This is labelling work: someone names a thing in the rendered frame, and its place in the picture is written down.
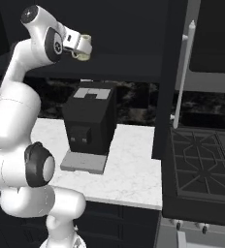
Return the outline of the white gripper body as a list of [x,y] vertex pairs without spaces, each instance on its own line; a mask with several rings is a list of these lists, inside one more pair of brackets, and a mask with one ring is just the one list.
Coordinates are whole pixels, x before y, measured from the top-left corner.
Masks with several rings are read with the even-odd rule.
[[90,55],[91,51],[92,51],[91,36],[81,35],[78,44],[74,48],[74,52]]

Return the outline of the dark cabinet door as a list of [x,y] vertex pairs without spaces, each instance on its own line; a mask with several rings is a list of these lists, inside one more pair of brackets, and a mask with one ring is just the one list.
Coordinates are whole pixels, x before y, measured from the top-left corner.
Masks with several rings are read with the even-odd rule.
[[168,4],[152,159],[161,160],[165,152],[187,4],[188,0],[169,0]]

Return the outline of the dark base cabinet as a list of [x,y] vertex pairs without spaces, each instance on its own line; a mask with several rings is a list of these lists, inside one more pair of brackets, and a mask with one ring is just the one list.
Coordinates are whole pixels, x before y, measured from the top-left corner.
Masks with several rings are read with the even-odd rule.
[[88,201],[74,223],[87,248],[155,248],[160,211]]

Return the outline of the pale yellow glass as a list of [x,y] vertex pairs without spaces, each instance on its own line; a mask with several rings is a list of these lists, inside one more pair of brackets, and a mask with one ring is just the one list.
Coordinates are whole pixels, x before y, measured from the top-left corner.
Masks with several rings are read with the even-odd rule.
[[75,53],[74,51],[72,51],[72,56],[79,61],[88,61],[90,59],[90,55]]

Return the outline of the black coffee machine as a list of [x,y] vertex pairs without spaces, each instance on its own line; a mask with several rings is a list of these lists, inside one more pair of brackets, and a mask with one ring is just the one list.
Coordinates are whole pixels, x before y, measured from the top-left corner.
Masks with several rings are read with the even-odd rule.
[[116,128],[116,87],[82,81],[62,108],[69,150],[60,168],[103,174]]

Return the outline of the black hob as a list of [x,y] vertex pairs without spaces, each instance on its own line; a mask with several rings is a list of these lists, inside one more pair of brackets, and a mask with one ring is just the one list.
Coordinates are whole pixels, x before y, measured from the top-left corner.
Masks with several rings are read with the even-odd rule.
[[225,130],[171,129],[161,169],[164,217],[225,226]]

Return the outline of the dark wall cabinet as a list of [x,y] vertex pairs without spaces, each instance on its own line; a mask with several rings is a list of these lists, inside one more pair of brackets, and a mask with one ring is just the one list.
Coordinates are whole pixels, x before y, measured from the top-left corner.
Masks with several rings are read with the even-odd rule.
[[92,37],[89,60],[65,54],[28,73],[36,78],[155,82],[160,77],[169,0],[0,0],[0,75],[12,43],[29,37],[23,10],[39,5],[65,26]]

